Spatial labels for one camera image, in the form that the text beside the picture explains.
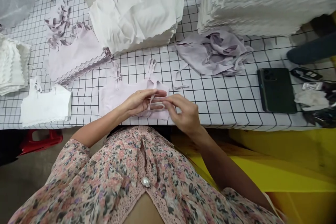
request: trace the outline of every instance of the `floor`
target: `floor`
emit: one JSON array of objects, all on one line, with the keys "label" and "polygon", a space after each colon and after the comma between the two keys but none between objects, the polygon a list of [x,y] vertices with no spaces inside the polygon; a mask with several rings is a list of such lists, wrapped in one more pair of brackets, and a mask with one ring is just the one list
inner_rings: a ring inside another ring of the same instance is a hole
[{"label": "floor", "polygon": [[[7,223],[13,213],[44,185],[59,152],[77,130],[78,127],[63,129],[62,143],[45,151],[23,155],[17,161],[0,167],[1,224]],[[103,140],[92,146],[92,155],[103,146]]]}]

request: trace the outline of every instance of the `red stool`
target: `red stool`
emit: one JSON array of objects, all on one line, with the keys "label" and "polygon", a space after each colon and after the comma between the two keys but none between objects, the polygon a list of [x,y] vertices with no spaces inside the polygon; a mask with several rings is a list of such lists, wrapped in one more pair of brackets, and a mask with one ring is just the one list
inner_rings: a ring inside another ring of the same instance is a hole
[{"label": "red stool", "polygon": [[43,139],[41,141],[33,140],[33,132],[37,129],[31,129],[28,131],[26,138],[20,143],[20,149],[22,153],[19,156],[30,152],[37,152],[45,150],[53,145],[59,144],[63,140],[62,130],[50,129],[49,138]]}]

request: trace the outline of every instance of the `woman's left hand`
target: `woman's left hand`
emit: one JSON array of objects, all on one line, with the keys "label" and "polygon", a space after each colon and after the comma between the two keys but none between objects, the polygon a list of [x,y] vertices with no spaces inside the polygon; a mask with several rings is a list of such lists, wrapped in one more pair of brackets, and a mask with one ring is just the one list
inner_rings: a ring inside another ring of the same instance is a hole
[{"label": "woman's left hand", "polygon": [[[123,111],[126,111],[128,117],[135,116],[147,110],[151,96],[154,94],[155,94],[154,97],[167,96],[167,92],[164,90],[157,90],[157,89],[139,90],[136,91],[134,94],[132,94],[130,97],[128,97],[128,99],[120,105],[120,108],[122,108]],[[153,104],[151,105],[150,109],[152,110],[163,109],[163,105]]]}]

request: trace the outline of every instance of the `black phone case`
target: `black phone case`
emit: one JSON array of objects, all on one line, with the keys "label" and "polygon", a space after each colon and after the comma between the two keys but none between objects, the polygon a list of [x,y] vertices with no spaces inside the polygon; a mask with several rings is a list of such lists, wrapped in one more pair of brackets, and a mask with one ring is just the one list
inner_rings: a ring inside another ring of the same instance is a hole
[{"label": "black phone case", "polygon": [[294,92],[287,68],[257,70],[261,104],[265,112],[294,114],[297,112]]}]

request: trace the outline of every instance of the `table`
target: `table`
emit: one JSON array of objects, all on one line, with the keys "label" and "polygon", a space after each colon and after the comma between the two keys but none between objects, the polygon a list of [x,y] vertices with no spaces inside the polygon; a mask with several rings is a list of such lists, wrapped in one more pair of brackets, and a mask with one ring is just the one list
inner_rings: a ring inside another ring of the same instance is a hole
[{"label": "table", "polygon": [[[176,41],[181,41],[191,32],[197,31],[198,6],[201,0],[185,0],[183,19],[178,25],[176,35],[171,43],[159,48],[150,48],[129,52],[117,56],[114,60],[119,64],[124,80],[136,83],[144,79],[144,70],[147,60],[152,57],[158,62],[155,68],[156,76],[165,85],[170,86],[171,93],[180,93],[199,107],[201,124],[214,128],[236,128],[257,131],[277,130],[310,130],[316,128],[308,124],[302,117],[302,112],[297,114],[265,113],[261,107],[260,93],[256,70],[258,68],[296,67],[286,58],[286,52],[294,46],[312,40],[316,37],[310,30],[302,30],[292,37],[258,37],[245,36],[247,44],[254,48],[250,63],[246,64],[243,73],[233,77],[223,75],[204,76],[188,67],[181,72],[178,85],[188,84],[189,88],[178,91],[172,88],[172,76],[184,61],[178,57],[175,49]],[[36,0],[35,7],[29,18],[20,25],[4,34],[7,37],[31,44],[32,50],[29,59],[29,77],[41,76],[42,88],[48,92],[52,83],[46,74],[44,60],[49,55],[49,46],[44,32],[44,24],[50,8],[54,4],[50,0]],[[85,0],[70,0],[71,25],[76,22],[86,22],[90,26],[88,6]],[[71,29],[65,33],[66,40],[72,42]],[[308,66],[324,75],[327,79],[335,80],[335,70],[329,60]],[[70,128],[83,126],[98,119],[98,90],[106,84],[106,79],[111,76],[111,64],[105,64],[86,73],[69,85],[72,91],[71,118],[69,121],[59,121],[39,124],[31,128]],[[299,91],[302,82],[292,78],[295,91]],[[20,124],[20,105],[28,95],[28,87],[18,92],[0,97],[0,130],[22,129]],[[171,120],[160,121],[156,119],[143,119],[133,117],[122,125],[173,125]]]}]

